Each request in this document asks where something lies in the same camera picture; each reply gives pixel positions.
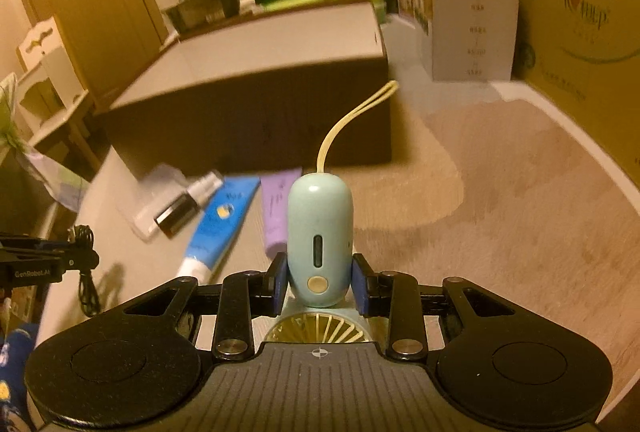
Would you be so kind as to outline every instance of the table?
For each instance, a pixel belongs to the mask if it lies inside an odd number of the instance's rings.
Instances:
[[[97,172],[100,169],[100,160],[86,142],[88,136],[82,123],[82,119],[94,107],[94,100],[89,96],[89,91],[84,90],[73,101],[71,107],[61,109],[49,119],[44,121],[40,128],[29,139],[29,144],[41,154],[46,152],[59,141],[67,141],[73,148],[78,149],[81,156]]]
[[[401,90],[392,98],[392,163],[332,170],[350,185],[354,244],[374,269],[439,285],[459,275],[592,340],[614,386],[604,413],[638,378],[640,192],[545,97],[519,82],[434,83],[429,40],[398,18],[384,28]],[[198,220],[173,240],[140,241],[118,211],[134,178],[113,149],[78,216],[95,233],[95,281],[113,307],[172,278]],[[264,271],[258,191],[212,281]],[[82,320],[78,275],[52,285],[38,341]],[[209,348],[214,317],[197,346]],[[271,325],[255,322],[257,341]]]

